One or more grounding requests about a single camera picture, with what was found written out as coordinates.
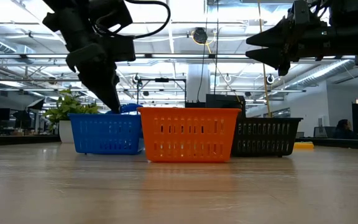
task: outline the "ceiling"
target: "ceiling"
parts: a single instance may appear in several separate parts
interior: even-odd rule
[[[206,26],[209,35],[208,42],[212,54],[236,54],[244,55],[247,50],[256,47],[246,44],[246,38],[260,32],[259,13],[256,1],[248,1],[248,4],[238,4],[239,1],[226,1],[227,4],[219,5],[219,13],[216,5],[206,6],[204,0],[166,0],[172,10],[171,23],[160,33],[144,39],[135,41],[136,54],[159,53],[159,54],[203,54],[205,47],[196,44],[191,38],[191,33],[196,27]],[[263,30],[273,27],[291,7],[291,1],[262,1],[261,18],[264,21]],[[167,13],[161,6],[134,5],[127,3],[134,23],[123,29],[120,34],[139,35],[148,33],[160,27],[166,19]],[[6,45],[24,45],[34,50],[37,54],[67,54],[64,40],[59,32],[54,34],[51,30],[42,25],[41,21],[48,12],[52,10],[41,0],[0,0],[0,41]],[[219,39],[216,33],[219,27]],[[15,60],[0,59],[0,67],[12,71],[15,75],[1,75],[6,78],[26,77],[32,79],[76,79],[77,74],[73,73],[63,59],[38,59],[34,60],[35,65],[18,63]],[[142,78],[186,78],[188,75],[189,63],[200,63],[194,60],[165,60],[138,59],[131,63],[118,63],[117,72],[120,74],[121,82],[118,88],[133,88],[132,78],[138,74]],[[220,60],[218,61],[219,71],[224,76],[230,76],[231,88],[248,88],[260,90],[264,88],[264,68],[261,63],[254,61]],[[207,61],[209,71],[215,74],[215,65]],[[290,82],[308,70],[330,62],[308,62],[294,63],[290,73],[276,82]],[[276,71],[266,66],[266,73],[277,76]],[[222,77],[219,78],[218,88],[228,88]],[[27,82],[23,85],[38,88],[66,88],[76,86],[83,88],[79,82],[58,82],[58,83],[36,83]],[[176,83],[150,83],[149,88],[169,88],[180,90]],[[131,101],[133,96],[128,93],[120,93],[121,100]],[[184,93],[176,91],[173,93],[150,93],[145,103],[161,105],[169,102],[170,105],[182,106]]]

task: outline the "person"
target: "person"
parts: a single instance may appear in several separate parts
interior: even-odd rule
[[[352,131],[352,124],[347,119],[342,119],[338,122],[334,139],[357,139],[356,134]]]

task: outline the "table surface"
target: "table surface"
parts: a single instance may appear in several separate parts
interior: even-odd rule
[[[226,164],[0,146],[0,223],[358,223],[358,150]]]

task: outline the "blue object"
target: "blue object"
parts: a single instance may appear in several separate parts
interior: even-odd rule
[[[93,154],[138,154],[144,147],[140,115],[69,114],[75,151]]]
[[[128,103],[126,105],[121,105],[119,107],[119,112],[121,114],[129,113],[129,112],[137,111],[137,109],[140,108],[140,107],[143,107],[143,106],[142,105],[137,105],[135,103]],[[108,111],[106,114],[114,114],[114,112]]]

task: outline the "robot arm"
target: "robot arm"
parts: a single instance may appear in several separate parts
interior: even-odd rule
[[[320,10],[330,11],[331,26],[320,21]],[[290,62],[305,57],[318,61],[325,56],[355,55],[358,65],[358,0],[316,0],[311,4],[297,0],[287,18],[248,38],[247,44],[266,47],[246,55],[275,68],[280,76],[288,73]]]
[[[134,39],[160,32],[170,20],[170,9],[165,3],[126,1],[164,6],[168,11],[167,20],[149,34],[123,36],[118,32],[132,23],[123,0],[44,0],[55,13],[48,13],[43,23],[52,31],[62,33],[70,52],[67,65],[73,72],[77,69],[81,82],[115,113],[119,113],[120,107],[115,62],[134,61]],[[108,30],[118,24],[118,30]]]

